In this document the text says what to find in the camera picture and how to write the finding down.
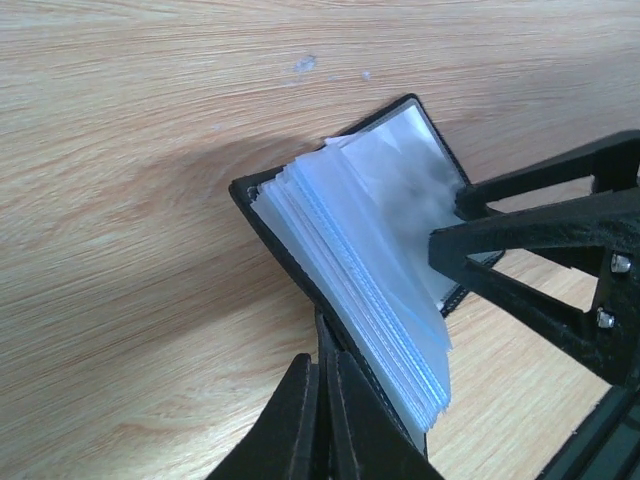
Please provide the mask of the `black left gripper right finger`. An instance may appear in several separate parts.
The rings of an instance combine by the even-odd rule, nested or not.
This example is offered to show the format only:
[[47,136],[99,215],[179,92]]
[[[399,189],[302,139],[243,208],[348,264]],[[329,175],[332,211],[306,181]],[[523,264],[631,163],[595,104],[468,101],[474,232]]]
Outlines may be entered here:
[[317,479],[440,479],[407,437],[320,309]]

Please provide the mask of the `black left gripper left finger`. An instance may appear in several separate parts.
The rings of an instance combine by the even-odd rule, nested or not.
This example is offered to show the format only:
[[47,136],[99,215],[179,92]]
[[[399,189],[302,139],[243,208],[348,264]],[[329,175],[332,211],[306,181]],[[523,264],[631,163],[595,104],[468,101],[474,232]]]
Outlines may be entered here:
[[318,395],[318,366],[295,356],[253,427],[208,477],[311,479]]

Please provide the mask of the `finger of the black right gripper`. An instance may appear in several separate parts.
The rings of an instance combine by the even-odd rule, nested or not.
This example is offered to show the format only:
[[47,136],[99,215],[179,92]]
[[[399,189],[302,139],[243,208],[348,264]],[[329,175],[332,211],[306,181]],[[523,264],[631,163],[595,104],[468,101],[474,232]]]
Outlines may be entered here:
[[497,212],[488,203],[591,176],[591,192],[638,186],[639,132],[626,130],[589,142],[531,166],[471,184],[456,194],[456,212],[466,221]]
[[[473,255],[599,247],[592,307],[582,311],[488,268]],[[639,192],[597,194],[436,230],[431,266],[524,323],[612,385],[639,385]]]

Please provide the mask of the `black card holder wallet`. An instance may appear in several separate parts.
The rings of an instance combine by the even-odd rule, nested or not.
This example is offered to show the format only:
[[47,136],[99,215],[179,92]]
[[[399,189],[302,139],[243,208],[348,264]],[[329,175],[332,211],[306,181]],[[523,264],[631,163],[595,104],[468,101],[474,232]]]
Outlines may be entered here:
[[465,289],[429,263],[468,178],[407,94],[290,163],[231,182],[261,241],[323,314],[419,451],[451,402],[445,322]]

